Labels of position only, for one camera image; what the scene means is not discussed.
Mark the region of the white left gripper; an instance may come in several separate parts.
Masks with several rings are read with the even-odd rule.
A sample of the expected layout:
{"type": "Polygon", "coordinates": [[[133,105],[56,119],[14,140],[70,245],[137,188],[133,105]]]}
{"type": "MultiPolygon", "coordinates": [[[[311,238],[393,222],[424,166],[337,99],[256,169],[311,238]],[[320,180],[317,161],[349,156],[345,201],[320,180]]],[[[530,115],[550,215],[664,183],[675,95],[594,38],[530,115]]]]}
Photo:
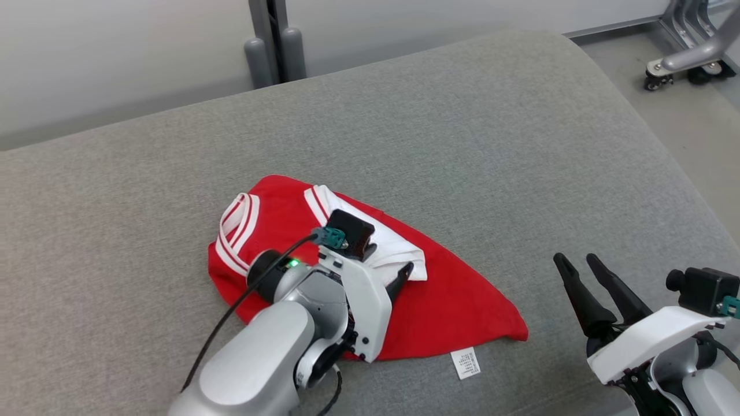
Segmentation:
{"type": "Polygon", "coordinates": [[[351,347],[360,360],[372,363],[380,355],[390,321],[392,302],[396,301],[414,263],[408,262],[397,271],[396,277],[383,286],[373,269],[359,260],[343,257],[329,248],[319,248],[318,263],[323,269],[340,277],[348,307],[349,322],[353,328],[351,347]]]}

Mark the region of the grey metal partition post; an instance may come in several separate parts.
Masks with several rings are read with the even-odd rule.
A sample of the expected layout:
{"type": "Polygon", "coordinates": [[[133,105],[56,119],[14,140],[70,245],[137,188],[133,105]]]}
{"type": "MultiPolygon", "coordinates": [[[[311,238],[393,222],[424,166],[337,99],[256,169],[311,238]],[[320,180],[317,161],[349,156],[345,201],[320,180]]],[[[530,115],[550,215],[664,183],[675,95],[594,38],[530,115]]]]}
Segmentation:
{"type": "Polygon", "coordinates": [[[262,40],[270,85],[287,81],[283,31],[287,28],[286,0],[248,0],[256,39],[262,40]]]}

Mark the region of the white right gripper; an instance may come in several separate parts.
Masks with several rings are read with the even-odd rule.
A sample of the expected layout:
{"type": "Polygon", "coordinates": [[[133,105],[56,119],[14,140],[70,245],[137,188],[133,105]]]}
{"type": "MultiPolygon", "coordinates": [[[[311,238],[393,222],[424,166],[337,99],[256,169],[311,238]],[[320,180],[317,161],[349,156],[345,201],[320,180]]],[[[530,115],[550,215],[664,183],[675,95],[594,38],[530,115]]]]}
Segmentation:
{"type": "MultiPolygon", "coordinates": [[[[722,328],[726,319],[680,306],[666,306],[653,314],[595,254],[587,254],[586,261],[618,308],[622,324],[635,324],[587,359],[600,382],[622,389],[636,416],[726,416],[726,379],[711,367],[700,366],[696,339],[722,328]]],[[[563,253],[556,253],[553,263],[584,336],[605,337],[617,321],[614,314],[584,286],[563,253]]]]}

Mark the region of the grey wheeled metal frame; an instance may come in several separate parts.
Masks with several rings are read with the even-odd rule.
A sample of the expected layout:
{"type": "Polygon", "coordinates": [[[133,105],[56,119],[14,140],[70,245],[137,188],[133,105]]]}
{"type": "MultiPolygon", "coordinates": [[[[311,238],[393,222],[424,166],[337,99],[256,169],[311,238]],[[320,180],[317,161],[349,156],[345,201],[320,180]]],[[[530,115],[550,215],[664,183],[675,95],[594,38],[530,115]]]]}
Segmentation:
{"type": "Polygon", "coordinates": [[[725,56],[732,43],[740,39],[740,0],[729,1],[735,5],[717,27],[710,19],[710,0],[669,0],[659,24],[681,50],[646,64],[644,90],[672,85],[674,76],[680,73],[695,86],[740,73],[740,64],[729,62],[725,56]]]}

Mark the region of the grey cylindrical post foot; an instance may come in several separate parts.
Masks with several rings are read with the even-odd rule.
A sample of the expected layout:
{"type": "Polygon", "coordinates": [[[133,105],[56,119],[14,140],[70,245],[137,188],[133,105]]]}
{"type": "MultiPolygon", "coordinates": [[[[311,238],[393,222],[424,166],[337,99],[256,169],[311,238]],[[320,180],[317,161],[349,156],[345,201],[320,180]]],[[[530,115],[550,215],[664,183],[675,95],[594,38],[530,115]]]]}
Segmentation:
{"type": "Polygon", "coordinates": [[[249,39],[244,45],[244,54],[249,69],[252,87],[257,90],[274,84],[270,68],[270,55],[262,39],[249,39]]]}
{"type": "Polygon", "coordinates": [[[286,27],[281,32],[285,82],[307,78],[303,34],[296,27],[286,27]]]}

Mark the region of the red basketball jersey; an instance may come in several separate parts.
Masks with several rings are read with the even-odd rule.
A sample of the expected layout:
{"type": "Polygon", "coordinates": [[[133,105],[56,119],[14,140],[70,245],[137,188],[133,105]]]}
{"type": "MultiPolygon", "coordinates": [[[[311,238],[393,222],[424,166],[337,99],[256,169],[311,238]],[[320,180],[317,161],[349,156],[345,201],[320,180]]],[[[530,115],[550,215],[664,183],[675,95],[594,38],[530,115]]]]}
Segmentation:
{"type": "Polygon", "coordinates": [[[229,305],[247,289],[259,253],[287,250],[328,216],[343,210],[375,227],[368,259],[384,284],[411,262],[414,270],[394,303],[380,361],[428,358],[507,337],[526,341],[520,312],[454,253],[378,208],[287,176],[266,176],[225,209],[207,248],[207,270],[229,305]]]}

